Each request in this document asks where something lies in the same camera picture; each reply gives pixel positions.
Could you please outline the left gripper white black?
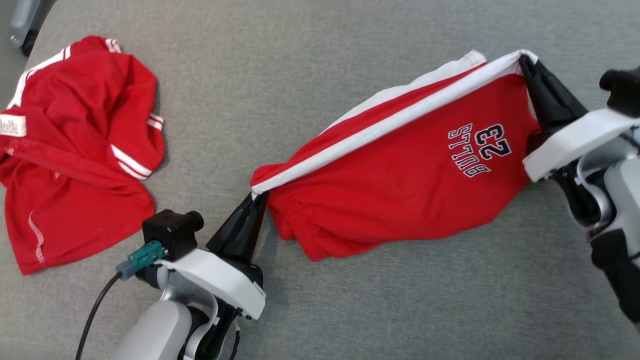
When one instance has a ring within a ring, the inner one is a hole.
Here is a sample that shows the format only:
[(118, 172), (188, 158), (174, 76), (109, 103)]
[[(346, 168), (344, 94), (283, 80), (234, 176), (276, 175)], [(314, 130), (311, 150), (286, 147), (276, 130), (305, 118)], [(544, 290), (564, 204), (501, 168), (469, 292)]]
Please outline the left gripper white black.
[(181, 276), (197, 290), (240, 309), (243, 316), (259, 319), (266, 305), (262, 287), (214, 253), (252, 263), (268, 198), (267, 194), (248, 194), (206, 244), (210, 252), (195, 248), (178, 260), (158, 259), (155, 264), (172, 271), (171, 275)]

